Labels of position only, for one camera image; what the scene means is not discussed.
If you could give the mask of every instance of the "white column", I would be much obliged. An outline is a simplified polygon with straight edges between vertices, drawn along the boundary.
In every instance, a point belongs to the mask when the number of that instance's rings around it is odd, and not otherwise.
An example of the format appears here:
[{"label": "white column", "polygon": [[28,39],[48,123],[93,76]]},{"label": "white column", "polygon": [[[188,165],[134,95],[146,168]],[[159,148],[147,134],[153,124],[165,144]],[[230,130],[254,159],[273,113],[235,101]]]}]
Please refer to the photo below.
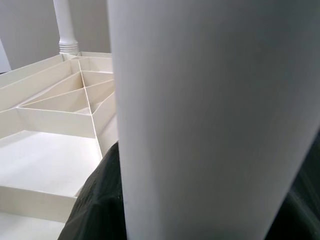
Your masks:
[{"label": "white column", "polygon": [[320,123],[320,2],[108,2],[129,240],[263,240]]},{"label": "white column", "polygon": [[69,0],[53,0],[53,4],[60,34],[60,53],[76,55],[79,47],[71,20]]}]

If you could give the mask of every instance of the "white floor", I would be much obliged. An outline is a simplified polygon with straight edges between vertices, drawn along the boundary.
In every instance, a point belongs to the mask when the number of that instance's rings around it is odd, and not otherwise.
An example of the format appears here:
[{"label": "white floor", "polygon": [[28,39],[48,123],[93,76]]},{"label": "white floor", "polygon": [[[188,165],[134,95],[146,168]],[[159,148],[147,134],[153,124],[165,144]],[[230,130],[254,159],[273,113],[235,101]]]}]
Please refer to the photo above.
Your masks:
[{"label": "white floor", "polygon": [[56,240],[64,223],[0,212],[1,240]]}]

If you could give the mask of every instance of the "white surface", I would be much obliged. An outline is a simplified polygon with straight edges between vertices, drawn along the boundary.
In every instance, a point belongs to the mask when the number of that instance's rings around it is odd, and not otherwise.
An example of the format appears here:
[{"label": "white surface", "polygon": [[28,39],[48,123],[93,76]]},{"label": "white surface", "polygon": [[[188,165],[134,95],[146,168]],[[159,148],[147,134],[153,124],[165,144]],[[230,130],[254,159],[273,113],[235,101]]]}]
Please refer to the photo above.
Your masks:
[{"label": "white surface", "polygon": [[104,129],[98,134],[98,141],[102,156],[118,141],[117,117],[113,116],[105,125]]},{"label": "white surface", "polygon": [[0,212],[19,216],[65,223],[76,199],[73,196],[0,186]]},{"label": "white surface", "polygon": [[0,212],[1,240],[57,240],[65,224]]},{"label": "white surface", "polygon": [[319,2],[108,3],[128,239],[263,240],[319,130]]},{"label": "white surface", "polygon": [[74,34],[69,0],[53,0],[53,5],[60,35],[60,53],[77,55],[79,46]]},{"label": "white surface", "polygon": [[62,56],[57,55],[2,74],[0,77],[0,87],[2,88],[6,85],[19,81],[22,78],[29,77],[54,65],[62,63],[62,61]]},{"label": "white surface", "polygon": [[0,88],[0,111],[20,104],[74,73],[71,62],[65,61]]},{"label": "white surface", "polygon": [[8,57],[0,38],[0,73],[11,71]]},{"label": "white surface", "polygon": [[63,225],[50,221],[67,220],[118,140],[111,71],[110,58],[65,54],[0,76],[0,239],[58,237]]},{"label": "white surface", "polygon": [[94,138],[21,131],[0,139],[0,185],[74,196],[99,151]]},{"label": "white surface", "polygon": [[80,59],[79,62],[82,71],[94,71],[102,73],[113,72],[112,58],[88,57],[85,59]]}]

